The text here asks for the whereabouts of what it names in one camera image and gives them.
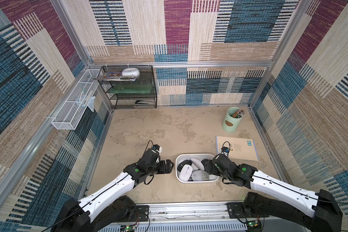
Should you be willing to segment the grey white mouse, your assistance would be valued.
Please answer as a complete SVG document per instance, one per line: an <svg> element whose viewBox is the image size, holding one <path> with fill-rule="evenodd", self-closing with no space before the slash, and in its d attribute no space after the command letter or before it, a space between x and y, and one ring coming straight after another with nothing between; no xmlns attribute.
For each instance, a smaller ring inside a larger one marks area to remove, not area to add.
<svg viewBox="0 0 348 232"><path fill-rule="evenodd" d="M191 174L193 181L209 181L209 174L203 170L195 170Z"/></svg>

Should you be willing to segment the white plastic storage box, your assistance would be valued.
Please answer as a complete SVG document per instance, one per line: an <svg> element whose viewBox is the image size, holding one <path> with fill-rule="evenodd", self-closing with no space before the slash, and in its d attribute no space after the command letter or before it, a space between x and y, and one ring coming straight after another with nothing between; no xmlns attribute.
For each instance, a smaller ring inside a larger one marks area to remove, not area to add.
<svg viewBox="0 0 348 232"><path fill-rule="evenodd" d="M182 154L176 159L176 177L181 183L212 183L219 179L208 165L214 158L211 154Z"/></svg>

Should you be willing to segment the black Lecoo mouse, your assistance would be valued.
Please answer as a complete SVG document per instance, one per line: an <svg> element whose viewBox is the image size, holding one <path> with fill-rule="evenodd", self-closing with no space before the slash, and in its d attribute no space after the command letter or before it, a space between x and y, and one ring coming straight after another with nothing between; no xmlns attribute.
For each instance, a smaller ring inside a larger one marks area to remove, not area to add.
<svg viewBox="0 0 348 232"><path fill-rule="evenodd" d="M178 165L178 167L177 167L177 170L179 171L179 172L181 172L182 171L182 169L183 169L183 167L185 166L185 165L189 165L189 166L191 166L192 165L192 161L191 160L184 160L184 161L182 161L179 165Z"/></svg>

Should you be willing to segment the white slim mouse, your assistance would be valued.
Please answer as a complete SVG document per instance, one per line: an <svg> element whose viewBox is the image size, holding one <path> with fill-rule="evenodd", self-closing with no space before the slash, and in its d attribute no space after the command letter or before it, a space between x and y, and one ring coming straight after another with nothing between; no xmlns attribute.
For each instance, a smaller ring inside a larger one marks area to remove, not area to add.
<svg viewBox="0 0 348 232"><path fill-rule="evenodd" d="M204 165L202 164L202 162L199 159L197 159L195 157L191 157L190 160L192 161L191 167L193 170L202 170L202 171L205 170Z"/></svg>

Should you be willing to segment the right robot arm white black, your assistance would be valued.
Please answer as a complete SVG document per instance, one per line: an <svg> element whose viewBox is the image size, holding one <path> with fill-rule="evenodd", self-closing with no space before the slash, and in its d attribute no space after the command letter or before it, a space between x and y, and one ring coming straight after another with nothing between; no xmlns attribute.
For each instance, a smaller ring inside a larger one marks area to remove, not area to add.
<svg viewBox="0 0 348 232"><path fill-rule="evenodd" d="M224 154L203 159L202 164L209 174L222 177L224 184L250 189L241 206L245 216L275 216L312 232L341 230L343 213L326 190L314 192L295 187L248 164L237 165Z"/></svg>

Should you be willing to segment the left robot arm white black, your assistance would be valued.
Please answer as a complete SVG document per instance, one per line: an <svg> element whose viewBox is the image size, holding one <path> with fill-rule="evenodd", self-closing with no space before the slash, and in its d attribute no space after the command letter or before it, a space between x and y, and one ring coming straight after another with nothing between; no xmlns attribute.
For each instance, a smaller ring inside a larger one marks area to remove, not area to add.
<svg viewBox="0 0 348 232"><path fill-rule="evenodd" d="M145 183L147 177L169 174L173 170L174 163L161 160L161 152L162 148L154 145L106 186L78 201L68 200L50 231L97 232L112 222L133 219L136 204L125 193Z"/></svg>

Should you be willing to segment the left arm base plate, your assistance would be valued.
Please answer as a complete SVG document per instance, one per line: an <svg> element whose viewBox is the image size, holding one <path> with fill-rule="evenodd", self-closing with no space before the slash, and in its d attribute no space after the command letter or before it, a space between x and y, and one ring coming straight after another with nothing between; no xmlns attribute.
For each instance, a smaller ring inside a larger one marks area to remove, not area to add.
<svg viewBox="0 0 348 232"><path fill-rule="evenodd" d="M128 212L128 222L147 222L149 205L136 205Z"/></svg>

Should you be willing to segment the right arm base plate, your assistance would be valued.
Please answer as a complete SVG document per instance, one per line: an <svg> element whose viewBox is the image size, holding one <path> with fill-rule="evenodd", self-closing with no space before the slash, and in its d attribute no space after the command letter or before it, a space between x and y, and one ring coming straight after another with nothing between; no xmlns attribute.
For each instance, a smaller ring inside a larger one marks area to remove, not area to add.
<svg viewBox="0 0 348 232"><path fill-rule="evenodd" d="M258 216L260 218L268 218L270 217L269 214L258 212L254 207L252 206L244 206L243 202L229 202L226 204L228 214L230 218L257 218Z"/></svg>

